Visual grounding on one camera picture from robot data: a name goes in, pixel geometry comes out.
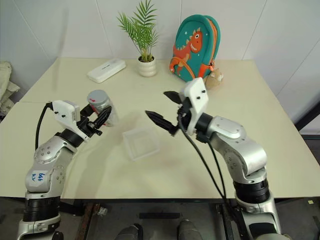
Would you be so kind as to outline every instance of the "white flower pot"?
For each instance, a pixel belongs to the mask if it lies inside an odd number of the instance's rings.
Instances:
[[[153,58],[150,62],[142,62],[137,59],[138,72],[141,76],[151,77],[157,73],[156,59]]]

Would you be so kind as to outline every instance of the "cloth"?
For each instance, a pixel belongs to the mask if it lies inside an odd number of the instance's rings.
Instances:
[[[0,111],[5,115],[14,106],[9,97],[20,90],[20,87],[10,81],[12,68],[9,62],[0,61]]]

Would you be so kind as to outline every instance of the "white tile wall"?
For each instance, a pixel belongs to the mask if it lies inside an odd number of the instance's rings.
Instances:
[[[265,0],[183,0],[181,21],[193,14],[212,16],[219,24],[218,59],[242,59]]]
[[[320,1],[152,0],[160,33],[153,54],[172,56],[180,23],[193,14],[219,23],[219,59],[255,59],[293,121],[320,95]],[[22,87],[18,100],[57,56],[138,57],[118,27],[118,12],[131,15],[139,0],[0,0],[0,59],[13,65]]]
[[[310,110],[309,106],[320,101],[319,57],[320,41],[277,96],[294,122]]]
[[[320,38],[320,1],[268,0],[245,59],[277,95]]]
[[[21,87],[19,98],[51,61],[12,0],[0,1],[0,31],[0,60],[11,62],[11,80]]]

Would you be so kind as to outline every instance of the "teal backpack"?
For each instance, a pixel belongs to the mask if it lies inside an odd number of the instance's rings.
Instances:
[[[220,28],[211,16],[192,15],[181,23],[175,37],[170,71],[186,82],[214,70]]]

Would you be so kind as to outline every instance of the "silver robot arm segment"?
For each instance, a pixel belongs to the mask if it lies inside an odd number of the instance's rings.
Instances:
[[[60,224],[60,196],[67,167],[76,152],[75,147],[59,136],[53,136],[35,151],[33,165],[25,178],[26,204],[18,240],[30,234],[44,233],[36,235],[40,239],[60,234],[55,232]]]
[[[268,188],[264,149],[247,137],[242,125],[220,116],[212,118],[206,135],[227,164],[248,237],[255,239],[252,232],[260,228],[274,228],[280,234],[274,198]]]

